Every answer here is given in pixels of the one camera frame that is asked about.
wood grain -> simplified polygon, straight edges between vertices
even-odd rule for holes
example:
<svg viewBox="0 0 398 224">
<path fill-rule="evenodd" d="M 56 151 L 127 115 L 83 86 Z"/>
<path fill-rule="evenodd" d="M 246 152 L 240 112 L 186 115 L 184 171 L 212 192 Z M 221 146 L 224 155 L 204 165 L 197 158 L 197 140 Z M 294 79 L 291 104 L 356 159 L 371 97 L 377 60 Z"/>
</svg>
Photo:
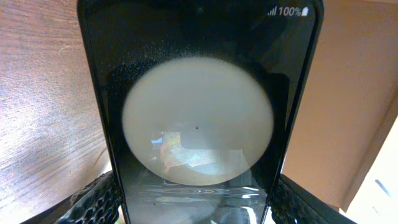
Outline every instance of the wood grain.
<svg viewBox="0 0 398 224">
<path fill-rule="evenodd" d="M 0 1 L 0 219 L 19 223 L 108 163 L 76 1 Z"/>
</svg>

black frame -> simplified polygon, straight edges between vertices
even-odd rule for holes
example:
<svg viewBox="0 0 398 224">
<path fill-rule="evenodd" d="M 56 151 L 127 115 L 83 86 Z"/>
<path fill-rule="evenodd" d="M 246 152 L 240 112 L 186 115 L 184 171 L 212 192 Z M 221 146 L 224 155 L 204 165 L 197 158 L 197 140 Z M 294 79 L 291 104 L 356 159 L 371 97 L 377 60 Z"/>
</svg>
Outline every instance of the black frame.
<svg viewBox="0 0 398 224">
<path fill-rule="evenodd" d="M 311 66 L 311 62 L 313 59 L 313 55 L 315 53 L 315 46 L 317 44 L 317 40 L 320 34 L 320 28 L 322 26 L 322 22 L 323 22 L 323 13 L 324 13 L 324 8 L 323 8 L 323 3 L 322 0 L 308 0 L 309 3 L 312 4 L 312 6 L 315 9 L 315 23 L 313 26 L 313 30 L 312 30 L 312 34 L 311 34 L 311 38 L 310 38 L 310 43 L 308 45 L 308 49 L 307 49 L 307 53 L 305 56 L 305 60 L 303 63 L 303 67 L 302 67 L 302 71 L 300 74 L 300 80 L 298 81 L 298 87 L 296 90 L 296 94 L 294 96 L 294 101 L 293 101 L 293 105 L 292 105 L 292 111 L 293 113 L 291 113 L 289 115 L 289 119 L 287 122 L 287 126 L 286 126 L 286 130 L 285 130 L 285 140 L 284 140 L 284 145 L 282 147 L 281 150 L 281 154 L 279 156 L 279 162 L 277 165 L 277 170 L 275 173 L 275 177 L 273 180 L 273 184 L 271 187 L 270 192 L 268 192 L 269 197 L 268 197 L 268 202 L 269 203 L 269 199 L 273 197 L 273 193 L 277 187 L 278 181 L 279 181 L 279 177 L 280 177 L 280 172 L 282 170 L 282 165 L 284 163 L 284 159 L 285 159 L 285 154 L 286 154 L 286 150 L 287 150 L 287 146 L 289 144 L 290 141 L 290 136 L 291 136 L 291 132 L 292 129 L 294 127 L 294 121 L 296 119 L 297 116 L 297 112 L 298 112 L 298 108 L 299 108 L 299 104 L 301 102 L 302 99 L 302 95 L 303 95 L 303 91 L 304 91 L 304 87 L 305 87 L 305 82 L 307 81 L 308 78 L 308 73 L 310 70 L 310 66 Z M 124 189 L 123 186 L 121 184 L 121 177 L 119 175 L 119 169 L 116 165 L 116 160 L 114 158 L 114 150 L 111 144 L 111 140 L 110 140 L 110 134 L 109 134 L 109 130 L 110 128 L 107 125 L 107 121 L 106 116 L 105 116 L 105 108 L 102 104 L 103 99 L 101 94 L 99 93 L 99 90 L 97 89 L 98 86 L 98 79 L 97 76 L 94 75 L 96 74 L 96 67 L 95 67 L 95 63 L 94 63 L 94 56 L 93 56 L 93 49 L 91 48 L 91 40 L 90 37 L 88 35 L 88 27 L 86 24 L 86 12 L 88 6 L 94 6 L 95 5 L 96 0 L 79 0 L 78 4 L 77 4 L 77 12 L 78 12 L 78 20 L 79 20 L 79 24 L 80 24 L 80 29 L 81 29 L 81 34 L 83 37 L 83 43 L 85 46 L 85 51 L 86 51 L 86 56 L 87 56 L 87 60 L 88 60 L 88 65 L 90 68 L 90 73 L 91 73 L 91 79 L 93 81 L 93 86 L 94 86 L 94 91 L 95 91 L 95 96 L 96 96 L 96 100 L 97 100 L 97 104 L 98 104 L 98 108 L 99 108 L 99 114 L 101 116 L 101 122 L 102 122 L 102 126 L 103 126 L 103 131 L 105 133 L 105 139 L 106 139 L 106 144 L 108 147 L 108 151 L 109 151 L 109 158 L 111 159 L 111 165 L 112 165 L 112 169 L 113 172 L 115 174 L 115 181 L 117 186 L 121 189 L 120 192 L 120 202 L 122 204 L 122 208 L 123 208 L 123 214 L 124 217 L 126 219 L 126 221 L 128 223 L 130 223 L 129 220 L 129 215 L 128 215 L 128 211 L 126 209 L 126 202 L 125 202 L 125 196 L 124 196 Z M 264 212 L 263 216 L 262 216 L 262 222 L 264 221 L 264 217 L 266 216 L 266 212 Z"/>
</svg>

battery indicator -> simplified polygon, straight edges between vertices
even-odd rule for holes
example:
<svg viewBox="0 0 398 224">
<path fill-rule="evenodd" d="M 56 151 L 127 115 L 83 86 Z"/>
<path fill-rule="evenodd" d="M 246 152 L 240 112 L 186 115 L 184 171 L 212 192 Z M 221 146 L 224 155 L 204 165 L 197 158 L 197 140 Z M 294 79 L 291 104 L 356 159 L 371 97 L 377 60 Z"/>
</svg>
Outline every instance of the battery indicator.
<svg viewBox="0 0 398 224">
<path fill-rule="evenodd" d="M 303 11 L 301 12 L 301 16 L 307 16 L 308 15 L 308 7 L 304 7 Z"/>
</svg>

wooden surface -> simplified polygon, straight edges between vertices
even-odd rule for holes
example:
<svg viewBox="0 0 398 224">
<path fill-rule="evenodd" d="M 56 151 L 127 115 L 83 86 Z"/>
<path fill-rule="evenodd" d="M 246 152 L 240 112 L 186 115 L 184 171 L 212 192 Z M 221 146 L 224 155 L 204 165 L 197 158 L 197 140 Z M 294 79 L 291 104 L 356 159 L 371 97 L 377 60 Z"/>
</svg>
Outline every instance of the wooden surface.
<svg viewBox="0 0 398 224">
<path fill-rule="evenodd" d="M 0 222 L 22 222 L 108 163 L 76 1 L 0 0 Z"/>
</svg>

brown wooden floor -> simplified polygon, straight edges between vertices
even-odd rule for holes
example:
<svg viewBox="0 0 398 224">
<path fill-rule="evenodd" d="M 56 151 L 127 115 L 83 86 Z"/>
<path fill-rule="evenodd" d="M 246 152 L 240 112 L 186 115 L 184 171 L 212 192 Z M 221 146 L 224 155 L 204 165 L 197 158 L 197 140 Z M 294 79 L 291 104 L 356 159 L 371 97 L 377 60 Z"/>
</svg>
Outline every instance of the brown wooden floor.
<svg viewBox="0 0 398 224">
<path fill-rule="evenodd" d="M 19 223 L 104 169 L 76 1 L 0 1 L 0 219 Z"/>
</svg>

